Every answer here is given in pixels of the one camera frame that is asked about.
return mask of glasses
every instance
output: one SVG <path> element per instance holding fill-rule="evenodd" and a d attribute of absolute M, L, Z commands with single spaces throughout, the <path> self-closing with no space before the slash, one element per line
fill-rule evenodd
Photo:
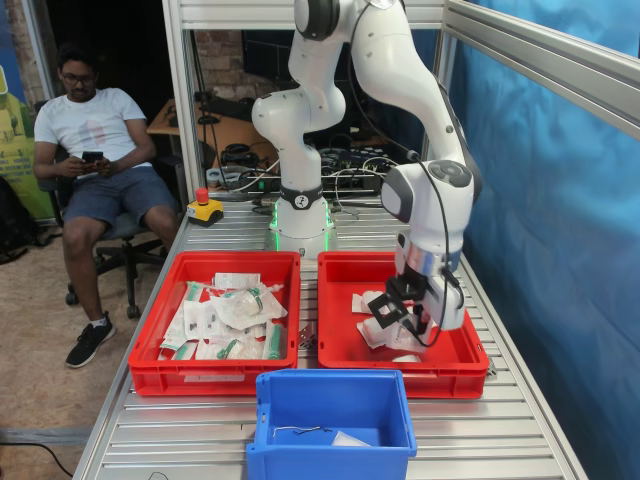
<path fill-rule="evenodd" d="M 83 75 L 79 77 L 71 73 L 65 73 L 62 76 L 62 79 L 64 80 L 64 83 L 66 83 L 70 87 L 75 87 L 78 82 L 82 82 L 83 85 L 91 85 L 95 82 L 96 77 L 94 75 Z"/>

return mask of smartphone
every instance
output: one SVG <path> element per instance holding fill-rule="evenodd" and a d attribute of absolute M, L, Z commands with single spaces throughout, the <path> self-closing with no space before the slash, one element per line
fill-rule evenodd
<path fill-rule="evenodd" d="M 82 159 L 87 163 L 96 163 L 98 160 L 102 160 L 102 152 L 82 152 Z"/>

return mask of black sneaker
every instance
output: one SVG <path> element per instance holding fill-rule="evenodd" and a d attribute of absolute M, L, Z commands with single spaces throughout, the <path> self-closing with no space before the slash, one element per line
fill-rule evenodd
<path fill-rule="evenodd" d="M 107 319 L 107 324 L 104 327 L 94 327 L 89 324 L 84 328 L 78 337 L 78 344 L 73 347 L 67 357 L 67 367 L 84 367 L 95 357 L 100 345 L 115 335 L 116 327 L 113 326 L 106 313 L 104 316 Z"/>

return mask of poster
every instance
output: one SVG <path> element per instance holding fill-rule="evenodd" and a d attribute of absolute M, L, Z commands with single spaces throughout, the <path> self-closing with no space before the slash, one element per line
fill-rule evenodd
<path fill-rule="evenodd" d="M 0 175 L 36 219 L 51 218 L 49 195 L 33 176 L 33 118 L 26 105 L 4 0 L 0 0 Z"/>

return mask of denim shorts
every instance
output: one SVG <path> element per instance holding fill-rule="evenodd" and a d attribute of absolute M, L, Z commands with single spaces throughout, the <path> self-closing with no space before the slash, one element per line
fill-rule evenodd
<path fill-rule="evenodd" d="M 77 179 L 64 220 L 89 217 L 113 226 L 116 217 L 126 211 L 140 224 L 145 214 L 159 205 L 174 211 L 178 207 L 164 181 L 153 167 L 145 165 L 108 178 L 92 175 Z"/>

